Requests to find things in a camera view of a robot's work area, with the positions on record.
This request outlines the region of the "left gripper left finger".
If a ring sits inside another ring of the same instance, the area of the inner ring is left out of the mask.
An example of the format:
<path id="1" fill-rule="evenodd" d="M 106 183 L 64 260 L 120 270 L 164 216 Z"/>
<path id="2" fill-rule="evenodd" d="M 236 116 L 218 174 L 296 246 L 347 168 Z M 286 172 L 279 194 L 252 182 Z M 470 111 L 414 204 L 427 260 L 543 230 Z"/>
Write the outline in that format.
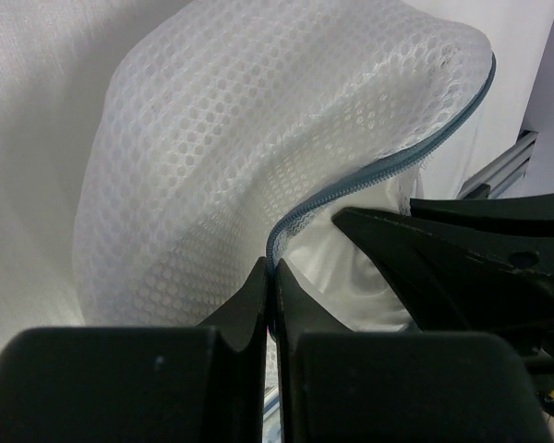
<path id="1" fill-rule="evenodd" d="M 192 328 L 37 328 L 0 353 L 0 442 L 258 442 L 266 262 Z"/>

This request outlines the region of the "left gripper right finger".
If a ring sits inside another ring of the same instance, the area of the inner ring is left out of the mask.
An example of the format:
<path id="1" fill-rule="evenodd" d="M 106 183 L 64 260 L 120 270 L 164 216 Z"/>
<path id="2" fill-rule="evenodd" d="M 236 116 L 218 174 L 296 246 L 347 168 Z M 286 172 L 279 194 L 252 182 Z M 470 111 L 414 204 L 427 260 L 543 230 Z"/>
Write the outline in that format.
<path id="1" fill-rule="evenodd" d="M 285 442 L 549 442 L 534 385 L 503 339 L 354 332 L 274 274 Z"/>

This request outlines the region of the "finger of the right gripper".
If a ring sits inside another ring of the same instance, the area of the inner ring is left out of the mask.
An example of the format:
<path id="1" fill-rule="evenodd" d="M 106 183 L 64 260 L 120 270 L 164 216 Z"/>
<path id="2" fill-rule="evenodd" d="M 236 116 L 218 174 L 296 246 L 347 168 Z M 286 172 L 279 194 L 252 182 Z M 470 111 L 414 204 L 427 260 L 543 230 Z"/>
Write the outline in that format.
<path id="1" fill-rule="evenodd" d="M 554 194 L 504 199 L 413 199 L 410 210 L 419 219 L 481 232 L 554 237 Z"/>
<path id="2" fill-rule="evenodd" d="M 485 331 L 554 359 L 554 237 L 489 233 L 347 208 L 334 224 L 376 265 L 417 326 Z"/>

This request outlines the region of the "white mesh bag blue zipper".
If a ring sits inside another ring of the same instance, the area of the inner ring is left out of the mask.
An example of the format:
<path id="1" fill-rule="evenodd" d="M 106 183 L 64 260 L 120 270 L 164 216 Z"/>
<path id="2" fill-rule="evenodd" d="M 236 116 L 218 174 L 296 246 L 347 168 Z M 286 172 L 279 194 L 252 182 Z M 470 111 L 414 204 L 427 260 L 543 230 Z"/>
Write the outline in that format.
<path id="1" fill-rule="evenodd" d="M 75 219 L 92 326 L 195 325 L 483 100 L 488 38 L 402 1 L 193 1 L 111 79 Z"/>

